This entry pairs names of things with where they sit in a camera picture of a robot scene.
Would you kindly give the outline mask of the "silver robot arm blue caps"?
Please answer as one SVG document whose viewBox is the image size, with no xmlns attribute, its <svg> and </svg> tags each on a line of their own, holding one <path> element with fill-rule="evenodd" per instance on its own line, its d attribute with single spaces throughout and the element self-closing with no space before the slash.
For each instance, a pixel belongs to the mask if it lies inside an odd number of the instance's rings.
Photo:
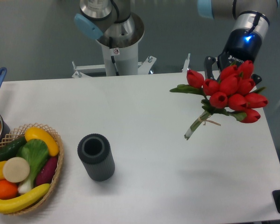
<svg viewBox="0 0 280 224">
<path fill-rule="evenodd" d="M 204 60 L 207 78 L 212 66 L 219 70 L 246 60 L 254 61 L 279 6 L 277 0 L 200 0 L 199 14 L 205 18 L 232 18 L 235 25 L 218 57 Z M 74 23 L 85 36 L 101 46 L 107 76 L 144 75 L 151 72 L 156 58 L 138 61 L 138 44 L 144 35 L 142 19 L 131 11 L 128 0 L 82 0 Z"/>
</svg>

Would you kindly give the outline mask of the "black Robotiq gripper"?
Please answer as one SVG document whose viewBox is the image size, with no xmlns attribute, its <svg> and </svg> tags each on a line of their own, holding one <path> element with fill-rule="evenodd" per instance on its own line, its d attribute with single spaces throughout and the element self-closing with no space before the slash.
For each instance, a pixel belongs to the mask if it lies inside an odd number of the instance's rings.
<svg viewBox="0 0 280 224">
<path fill-rule="evenodd" d="M 248 30 L 232 31 L 222 53 L 217 57 L 218 68 L 222 71 L 233 62 L 236 62 L 237 66 L 240 66 L 247 60 L 254 62 L 261 45 L 261 37 L 254 32 L 249 33 Z M 207 79 L 215 80 L 212 69 L 212 65 L 215 62 L 215 57 L 206 56 L 205 75 Z M 252 74 L 251 79 L 255 85 L 262 81 L 261 76 L 257 74 Z"/>
</svg>

